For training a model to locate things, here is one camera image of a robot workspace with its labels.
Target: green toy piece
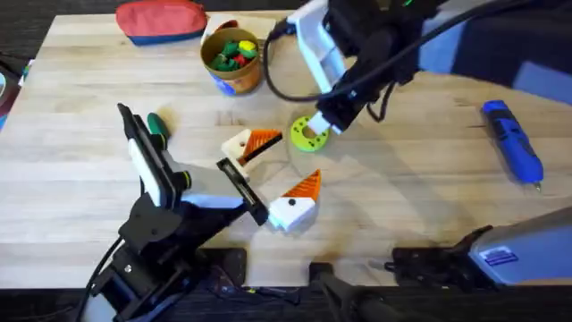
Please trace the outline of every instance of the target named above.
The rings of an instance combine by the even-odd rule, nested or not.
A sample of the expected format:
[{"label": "green toy piece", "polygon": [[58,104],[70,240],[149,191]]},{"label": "green toy piece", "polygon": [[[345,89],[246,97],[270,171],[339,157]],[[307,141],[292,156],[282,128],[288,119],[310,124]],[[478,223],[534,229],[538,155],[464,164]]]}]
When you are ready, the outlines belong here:
[{"label": "green toy piece", "polygon": [[226,62],[226,57],[224,55],[217,55],[213,61],[209,64],[209,67],[218,71],[218,66]]},{"label": "green toy piece", "polygon": [[149,126],[151,134],[163,134],[166,140],[171,138],[167,124],[161,119],[161,116],[155,113],[149,113],[147,115],[147,125]]},{"label": "green toy piece", "polygon": [[256,49],[245,50],[245,49],[239,48],[239,52],[247,59],[252,59],[258,55],[258,51]]},{"label": "green toy piece", "polygon": [[236,41],[229,40],[224,43],[223,51],[221,55],[226,56],[227,58],[233,58],[235,55],[239,54],[239,43]]},{"label": "green toy piece", "polygon": [[237,61],[229,59],[225,63],[219,64],[216,67],[216,70],[219,72],[233,72],[237,71],[240,68],[240,65]]}]

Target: orange and white block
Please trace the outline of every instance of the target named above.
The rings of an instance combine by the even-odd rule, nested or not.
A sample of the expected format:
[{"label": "orange and white block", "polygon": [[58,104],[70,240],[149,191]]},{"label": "orange and white block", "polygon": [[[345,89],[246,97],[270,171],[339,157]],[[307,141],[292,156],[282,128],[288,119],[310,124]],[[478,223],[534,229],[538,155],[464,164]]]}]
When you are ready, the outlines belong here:
[{"label": "orange and white block", "polygon": [[320,194],[320,170],[315,170],[308,178],[270,203],[268,221],[278,229],[288,232],[312,213]]},{"label": "orange and white block", "polygon": [[278,130],[250,130],[246,129],[223,143],[223,153],[228,157],[232,165],[239,173],[248,180],[248,173],[244,165],[255,157],[265,144],[274,144],[282,139],[282,133]]}]

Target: blue tool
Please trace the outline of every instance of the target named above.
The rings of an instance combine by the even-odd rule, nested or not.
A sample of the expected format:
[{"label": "blue tool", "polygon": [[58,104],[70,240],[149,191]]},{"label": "blue tool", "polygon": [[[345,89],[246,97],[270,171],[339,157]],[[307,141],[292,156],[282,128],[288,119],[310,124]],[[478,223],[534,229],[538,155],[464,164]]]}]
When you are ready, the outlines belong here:
[{"label": "blue tool", "polygon": [[483,113],[494,132],[497,145],[504,155],[510,171],[522,183],[531,183],[540,191],[544,178],[543,163],[534,153],[517,118],[501,100],[484,103]]}]

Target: paper cup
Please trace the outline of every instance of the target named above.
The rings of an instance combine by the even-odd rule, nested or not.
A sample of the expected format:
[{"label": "paper cup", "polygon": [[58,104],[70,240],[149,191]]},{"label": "paper cup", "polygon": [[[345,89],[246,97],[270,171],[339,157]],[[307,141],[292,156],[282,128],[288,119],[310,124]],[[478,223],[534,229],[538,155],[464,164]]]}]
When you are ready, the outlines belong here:
[{"label": "paper cup", "polygon": [[246,66],[233,72],[219,72],[209,67],[215,57],[223,51],[224,43],[229,40],[250,40],[257,44],[257,38],[240,28],[218,30],[209,36],[200,48],[203,65],[210,72],[216,86],[227,95],[245,94],[255,89],[260,82],[260,55],[257,55]]}]

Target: red pouch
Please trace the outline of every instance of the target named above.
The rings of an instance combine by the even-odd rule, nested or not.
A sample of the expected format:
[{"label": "red pouch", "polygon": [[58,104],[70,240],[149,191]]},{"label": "red pouch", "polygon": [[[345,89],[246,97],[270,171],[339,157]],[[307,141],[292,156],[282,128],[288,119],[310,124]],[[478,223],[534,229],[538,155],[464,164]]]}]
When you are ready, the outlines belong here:
[{"label": "red pouch", "polygon": [[188,0],[143,0],[122,4],[115,20],[137,46],[201,36],[206,27],[203,6]]}]

